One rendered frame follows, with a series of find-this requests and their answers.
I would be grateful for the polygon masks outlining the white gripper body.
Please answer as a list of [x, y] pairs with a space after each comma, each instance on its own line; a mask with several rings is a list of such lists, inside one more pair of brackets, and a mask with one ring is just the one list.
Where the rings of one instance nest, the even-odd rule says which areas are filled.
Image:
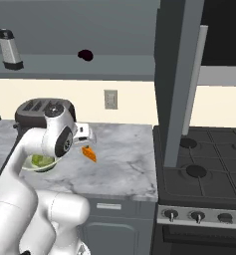
[[77, 124], [77, 128], [77, 135], [79, 141], [90, 141], [92, 143], [97, 142], [97, 137], [88, 124]]

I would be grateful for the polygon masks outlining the orange cheese wedge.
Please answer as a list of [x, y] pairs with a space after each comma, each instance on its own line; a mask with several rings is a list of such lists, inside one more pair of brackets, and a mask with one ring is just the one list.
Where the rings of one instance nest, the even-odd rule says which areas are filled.
[[96, 154], [93, 152], [93, 150], [91, 148], [82, 147], [82, 153], [83, 153], [84, 156], [86, 156], [87, 158], [89, 158], [93, 162], [97, 161]]

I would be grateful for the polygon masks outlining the glass salad bowl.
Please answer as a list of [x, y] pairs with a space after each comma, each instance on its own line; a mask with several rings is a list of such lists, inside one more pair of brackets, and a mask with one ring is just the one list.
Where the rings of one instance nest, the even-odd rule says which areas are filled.
[[60, 160], [60, 157], [34, 154], [26, 158], [22, 169], [27, 171], [45, 172], [54, 168]]

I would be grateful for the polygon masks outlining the grey cabinet door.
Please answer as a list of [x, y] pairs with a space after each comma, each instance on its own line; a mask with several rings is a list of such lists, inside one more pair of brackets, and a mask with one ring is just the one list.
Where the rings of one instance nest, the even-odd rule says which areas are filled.
[[154, 87], [165, 167], [175, 167], [204, 0], [160, 0], [154, 43]]

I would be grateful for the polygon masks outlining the black toaster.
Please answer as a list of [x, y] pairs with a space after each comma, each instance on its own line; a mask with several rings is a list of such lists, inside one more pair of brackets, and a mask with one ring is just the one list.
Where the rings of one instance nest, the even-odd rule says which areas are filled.
[[77, 121], [74, 105], [68, 100], [53, 98], [37, 98], [23, 103], [15, 113], [13, 128], [17, 130], [18, 134], [23, 134], [30, 128], [46, 128], [45, 111], [58, 105], [62, 105], [70, 112], [72, 121], [69, 123], [69, 127], [74, 128]]

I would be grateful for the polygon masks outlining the grey drawer front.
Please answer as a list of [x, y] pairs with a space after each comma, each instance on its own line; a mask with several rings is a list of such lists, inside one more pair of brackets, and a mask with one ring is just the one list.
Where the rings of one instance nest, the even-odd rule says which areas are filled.
[[[154, 217], [155, 202], [90, 198], [91, 214], [95, 216], [151, 219]], [[97, 209], [97, 203], [121, 204], [121, 210]]]

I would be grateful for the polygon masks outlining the dark red round fruit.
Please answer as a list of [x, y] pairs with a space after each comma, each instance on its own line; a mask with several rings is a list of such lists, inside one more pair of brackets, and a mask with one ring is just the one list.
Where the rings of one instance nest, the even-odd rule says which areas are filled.
[[89, 62], [94, 58], [94, 55], [90, 50], [84, 49], [78, 53], [78, 57]]

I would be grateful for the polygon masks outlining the grey cupboard door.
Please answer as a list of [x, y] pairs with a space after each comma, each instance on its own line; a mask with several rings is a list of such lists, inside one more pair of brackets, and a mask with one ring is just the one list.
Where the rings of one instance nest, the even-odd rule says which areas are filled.
[[92, 255], [135, 255], [136, 230], [127, 224], [90, 222], [83, 232]]

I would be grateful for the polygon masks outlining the black stove knob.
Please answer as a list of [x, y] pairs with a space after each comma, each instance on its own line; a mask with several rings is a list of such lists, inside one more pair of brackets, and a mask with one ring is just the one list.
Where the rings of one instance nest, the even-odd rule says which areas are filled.
[[201, 211], [193, 211], [190, 214], [191, 218], [194, 219], [197, 223], [200, 223], [204, 218], [205, 214]]
[[173, 222], [174, 219], [178, 216], [178, 212], [174, 209], [167, 209], [164, 211], [164, 216], [168, 218], [170, 222]]
[[217, 216], [218, 220], [223, 223], [231, 223], [233, 221], [233, 217], [230, 213], [220, 213]]

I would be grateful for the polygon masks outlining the black hob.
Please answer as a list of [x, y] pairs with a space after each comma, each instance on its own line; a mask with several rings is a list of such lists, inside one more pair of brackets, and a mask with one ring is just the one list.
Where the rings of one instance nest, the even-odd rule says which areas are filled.
[[159, 127], [153, 143], [159, 204], [236, 210], [236, 128], [192, 127], [175, 167], [163, 165]]

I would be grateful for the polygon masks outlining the black oven door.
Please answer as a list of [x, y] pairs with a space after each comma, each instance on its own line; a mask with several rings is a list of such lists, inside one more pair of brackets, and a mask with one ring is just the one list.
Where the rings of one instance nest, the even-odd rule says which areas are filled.
[[152, 255], [236, 255], [236, 230], [157, 224]]

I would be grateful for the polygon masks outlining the black microwave oven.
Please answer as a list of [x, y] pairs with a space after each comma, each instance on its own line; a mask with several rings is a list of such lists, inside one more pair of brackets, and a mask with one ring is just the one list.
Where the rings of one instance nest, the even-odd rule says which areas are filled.
[[236, 0], [205, 0], [208, 27], [199, 85], [236, 86]]

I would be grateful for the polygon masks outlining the grey wall outlet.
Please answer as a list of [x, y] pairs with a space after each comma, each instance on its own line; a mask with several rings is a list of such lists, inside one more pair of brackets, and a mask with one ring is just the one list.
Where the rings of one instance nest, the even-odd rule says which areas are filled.
[[105, 109], [116, 110], [118, 108], [118, 91], [105, 90]]

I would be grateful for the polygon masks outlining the grey open wall cabinet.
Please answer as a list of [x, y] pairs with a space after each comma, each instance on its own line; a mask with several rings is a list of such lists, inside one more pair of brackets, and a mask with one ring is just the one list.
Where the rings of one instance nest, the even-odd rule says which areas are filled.
[[[151, 81], [159, 0], [0, 0], [24, 62], [0, 78]], [[90, 50], [94, 58], [78, 57]]]

